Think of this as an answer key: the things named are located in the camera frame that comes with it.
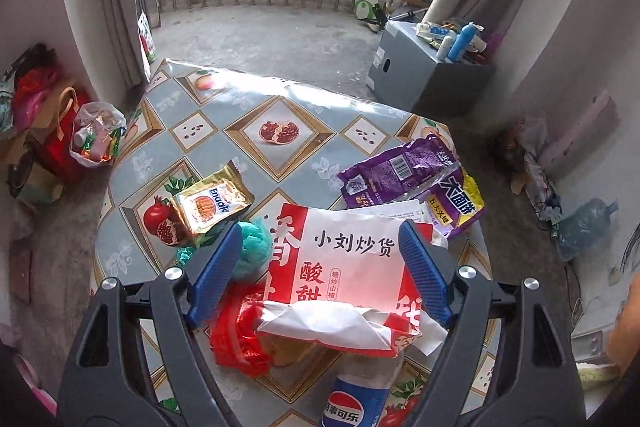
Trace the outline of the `person's right hand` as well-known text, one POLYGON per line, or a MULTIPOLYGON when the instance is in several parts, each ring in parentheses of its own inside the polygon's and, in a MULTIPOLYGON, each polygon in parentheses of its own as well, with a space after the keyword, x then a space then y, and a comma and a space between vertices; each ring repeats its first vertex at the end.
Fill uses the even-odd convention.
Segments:
POLYGON ((632 280, 626 305, 617 315, 615 327, 608 338, 606 354, 625 373, 639 351, 640 343, 640 277, 632 280))

